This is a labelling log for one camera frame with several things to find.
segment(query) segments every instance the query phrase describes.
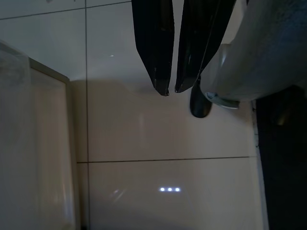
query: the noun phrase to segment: floor tile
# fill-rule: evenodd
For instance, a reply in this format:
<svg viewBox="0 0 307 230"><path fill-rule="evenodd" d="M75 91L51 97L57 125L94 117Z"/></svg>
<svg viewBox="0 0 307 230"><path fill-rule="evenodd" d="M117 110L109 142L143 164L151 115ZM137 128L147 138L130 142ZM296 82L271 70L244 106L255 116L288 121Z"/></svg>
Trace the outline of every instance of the floor tile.
<svg viewBox="0 0 307 230"><path fill-rule="evenodd" d="M252 176L249 158L90 163L91 228L261 229Z"/></svg>
<svg viewBox="0 0 307 230"><path fill-rule="evenodd" d="M125 1L129 1L129 0L87 0L86 7L108 5L108 4L114 4L114 3L119 3L119 2L125 2Z"/></svg>
<svg viewBox="0 0 307 230"><path fill-rule="evenodd" d="M64 11L85 7L85 0L1 0L0 18Z"/></svg>
<svg viewBox="0 0 307 230"><path fill-rule="evenodd" d="M86 161L85 10L0 21L0 39L72 82L77 161Z"/></svg>
<svg viewBox="0 0 307 230"><path fill-rule="evenodd" d="M89 229L89 207L88 207L88 170L87 164L77 164L79 199L80 199L80 219L81 230Z"/></svg>
<svg viewBox="0 0 307 230"><path fill-rule="evenodd" d="M182 15L178 2L175 22ZM214 105L198 119L189 112L190 91L174 93L178 28L177 23L170 96L162 97L135 47L131 3L87 10L90 161L254 155L248 104L237 111Z"/></svg>

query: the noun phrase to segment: dark floor mat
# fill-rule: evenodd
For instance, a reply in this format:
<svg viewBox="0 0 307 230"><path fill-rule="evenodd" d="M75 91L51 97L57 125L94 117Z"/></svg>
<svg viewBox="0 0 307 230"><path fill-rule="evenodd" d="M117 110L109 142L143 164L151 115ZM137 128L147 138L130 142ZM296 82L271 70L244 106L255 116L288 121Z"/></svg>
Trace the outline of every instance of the dark floor mat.
<svg viewBox="0 0 307 230"><path fill-rule="evenodd" d="M307 230L307 100L295 87L257 100L259 149L271 230ZM285 113L283 125L276 117Z"/></svg>

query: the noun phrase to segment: white appliance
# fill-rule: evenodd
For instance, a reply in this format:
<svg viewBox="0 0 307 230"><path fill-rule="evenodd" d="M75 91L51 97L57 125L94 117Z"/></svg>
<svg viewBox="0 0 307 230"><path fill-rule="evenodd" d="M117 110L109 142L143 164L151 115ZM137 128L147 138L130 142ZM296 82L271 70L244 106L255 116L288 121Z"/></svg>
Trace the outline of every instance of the white appliance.
<svg viewBox="0 0 307 230"><path fill-rule="evenodd" d="M1 229L80 229L69 79L1 42L0 170Z"/></svg>

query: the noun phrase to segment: black rubber foot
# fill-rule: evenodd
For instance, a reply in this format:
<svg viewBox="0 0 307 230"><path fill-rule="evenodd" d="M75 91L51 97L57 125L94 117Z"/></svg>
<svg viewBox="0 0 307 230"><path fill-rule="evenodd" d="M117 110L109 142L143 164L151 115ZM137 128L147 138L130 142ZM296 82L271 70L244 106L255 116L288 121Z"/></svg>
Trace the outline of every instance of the black rubber foot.
<svg viewBox="0 0 307 230"><path fill-rule="evenodd" d="M194 117L204 118L211 111L212 103L202 94L199 78L193 85L190 98L190 111Z"/></svg>

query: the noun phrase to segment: white tile floor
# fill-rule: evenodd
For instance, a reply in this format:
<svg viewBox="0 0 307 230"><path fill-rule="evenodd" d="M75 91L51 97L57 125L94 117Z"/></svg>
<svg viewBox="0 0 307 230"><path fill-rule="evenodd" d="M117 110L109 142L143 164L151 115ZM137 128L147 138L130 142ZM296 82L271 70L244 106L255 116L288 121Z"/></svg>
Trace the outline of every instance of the white tile floor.
<svg viewBox="0 0 307 230"><path fill-rule="evenodd" d="M241 2L226 43L242 19ZM136 51L130 2L1 2L0 39L72 81L81 221L88 229L262 229L249 104L237 111L213 106L197 119L189 91L172 90L182 4L173 1L175 68L170 96L162 97Z"/></svg>

